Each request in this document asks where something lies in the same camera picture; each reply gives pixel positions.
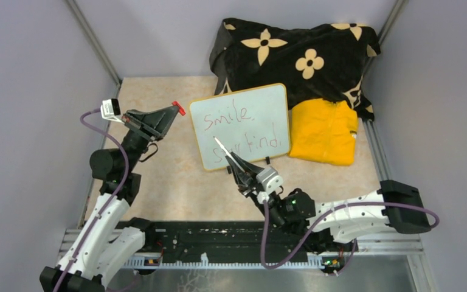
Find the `red marker cap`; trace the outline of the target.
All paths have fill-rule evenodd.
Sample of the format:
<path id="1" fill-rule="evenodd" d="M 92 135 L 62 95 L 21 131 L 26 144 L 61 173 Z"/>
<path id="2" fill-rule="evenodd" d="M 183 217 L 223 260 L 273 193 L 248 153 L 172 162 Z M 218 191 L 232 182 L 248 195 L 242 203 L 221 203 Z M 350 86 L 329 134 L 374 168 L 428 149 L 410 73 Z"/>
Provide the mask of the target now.
<path id="1" fill-rule="evenodd" d="M 181 116 L 184 116 L 186 115 L 186 112 L 185 112 L 185 109 L 183 106 L 181 106 L 181 104 L 178 102 L 178 101 L 174 101 L 171 103 L 173 106 L 176 106 L 178 108 L 178 113 L 181 115 Z"/>

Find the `red capped marker pen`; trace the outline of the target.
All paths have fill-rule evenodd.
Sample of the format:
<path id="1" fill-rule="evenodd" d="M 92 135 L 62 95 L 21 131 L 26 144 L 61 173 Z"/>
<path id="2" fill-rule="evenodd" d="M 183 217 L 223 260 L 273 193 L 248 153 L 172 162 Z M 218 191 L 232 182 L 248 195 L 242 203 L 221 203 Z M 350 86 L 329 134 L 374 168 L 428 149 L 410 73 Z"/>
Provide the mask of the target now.
<path id="1" fill-rule="evenodd" d="M 222 144 L 222 142 L 216 136 L 214 136 L 213 138 L 215 142 L 218 144 L 218 146 L 220 147 L 220 149 L 222 149 L 225 152 L 226 156 L 232 159 L 233 156 L 231 155 L 230 151 Z"/>

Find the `whiteboard with yellow rim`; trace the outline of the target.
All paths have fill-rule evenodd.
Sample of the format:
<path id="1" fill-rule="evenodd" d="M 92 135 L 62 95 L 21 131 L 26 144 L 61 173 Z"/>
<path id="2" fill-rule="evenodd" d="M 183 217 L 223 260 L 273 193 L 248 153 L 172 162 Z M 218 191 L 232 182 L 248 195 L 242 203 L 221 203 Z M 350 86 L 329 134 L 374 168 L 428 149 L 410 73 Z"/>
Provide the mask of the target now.
<path id="1" fill-rule="evenodd" d="M 189 110 L 207 171 L 228 165 L 214 136 L 247 161 L 286 155 L 290 150 L 287 92 L 281 83 L 194 100 Z"/>

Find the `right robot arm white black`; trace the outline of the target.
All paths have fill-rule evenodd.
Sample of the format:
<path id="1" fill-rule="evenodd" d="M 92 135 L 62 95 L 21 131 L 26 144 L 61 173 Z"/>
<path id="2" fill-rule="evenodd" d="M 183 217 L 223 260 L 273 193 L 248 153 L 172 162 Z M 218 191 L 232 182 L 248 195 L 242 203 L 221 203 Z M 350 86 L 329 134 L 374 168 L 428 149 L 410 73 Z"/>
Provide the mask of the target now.
<path id="1" fill-rule="evenodd" d="M 422 234 L 440 223 L 439 216 L 424 207 L 418 189 L 398 181 L 381 181 L 377 190 L 349 200 L 318 203 L 300 188 L 281 197 L 284 179 L 273 167 L 259 167 L 234 152 L 226 160 L 238 191 L 263 214 L 265 234 L 273 227 L 302 242 L 318 234 L 320 247 L 333 251 L 360 236 L 389 229 Z"/>

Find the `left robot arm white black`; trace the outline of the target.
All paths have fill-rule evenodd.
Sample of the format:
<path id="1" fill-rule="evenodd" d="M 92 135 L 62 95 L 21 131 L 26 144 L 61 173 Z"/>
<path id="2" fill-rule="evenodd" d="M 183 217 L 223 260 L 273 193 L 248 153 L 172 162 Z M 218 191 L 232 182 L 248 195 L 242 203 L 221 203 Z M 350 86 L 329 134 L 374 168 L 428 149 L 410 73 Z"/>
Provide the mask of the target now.
<path id="1" fill-rule="evenodd" d="M 102 119 L 126 126 L 122 142 L 107 132 L 87 123 L 86 117 L 100 114 Z M 43 291 L 106 291 L 112 278 L 137 251 L 152 251 L 158 243 L 153 222 L 133 218 L 119 236 L 110 236 L 120 219 L 131 207 L 139 192 L 141 175 L 133 170 L 149 146 L 162 140 L 177 115 L 184 108 L 173 102 L 152 112 L 131 109 L 121 112 L 116 99 L 105 100 L 82 114 L 80 122 L 104 135 L 116 147 L 93 152 L 89 160 L 92 177 L 102 186 L 90 219 L 77 239 L 54 267 L 45 267 L 40 274 Z"/>

